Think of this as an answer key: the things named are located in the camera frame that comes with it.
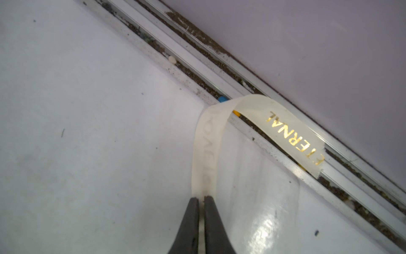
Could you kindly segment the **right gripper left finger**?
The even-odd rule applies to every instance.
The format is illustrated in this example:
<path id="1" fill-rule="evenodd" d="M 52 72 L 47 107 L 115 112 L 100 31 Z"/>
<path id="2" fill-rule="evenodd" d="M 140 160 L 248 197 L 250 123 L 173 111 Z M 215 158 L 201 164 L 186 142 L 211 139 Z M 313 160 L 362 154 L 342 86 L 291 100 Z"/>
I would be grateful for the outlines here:
<path id="1" fill-rule="evenodd" d="M 177 235 L 168 254 L 197 254 L 199 242 L 199 200 L 189 200 Z"/>

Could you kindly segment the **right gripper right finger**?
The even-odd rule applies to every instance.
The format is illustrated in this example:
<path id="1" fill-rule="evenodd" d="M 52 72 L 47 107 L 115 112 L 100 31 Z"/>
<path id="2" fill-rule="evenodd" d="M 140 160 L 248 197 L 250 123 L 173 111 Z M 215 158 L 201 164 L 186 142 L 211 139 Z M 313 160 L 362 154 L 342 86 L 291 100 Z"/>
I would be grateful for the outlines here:
<path id="1" fill-rule="evenodd" d="M 211 196 L 204 198 L 204 225 L 207 254 L 236 254 Z"/>

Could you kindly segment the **white string ribbon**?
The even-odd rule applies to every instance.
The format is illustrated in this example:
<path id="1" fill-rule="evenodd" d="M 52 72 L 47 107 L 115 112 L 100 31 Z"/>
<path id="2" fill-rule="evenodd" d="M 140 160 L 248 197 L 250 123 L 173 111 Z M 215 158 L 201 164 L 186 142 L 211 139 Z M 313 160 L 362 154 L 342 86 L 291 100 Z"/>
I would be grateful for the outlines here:
<path id="1" fill-rule="evenodd" d="M 239 112 L 287 152 L 312 177 L 319 177 L 325 160 L 325 145 L 308 126 L 275 100 L 248 95 L 208 107 L 197 123 L 193 142 L 191 193 L 199 202 L 215 197 L 219 183 L 218 160 L 228 119 Z M 241 201 L 230 205 L 232 246 L 238 253 L 291 254 L 297 250 L 295 232 L 299 183 L 293 174 L 276 166 L 246 172 Z"/>

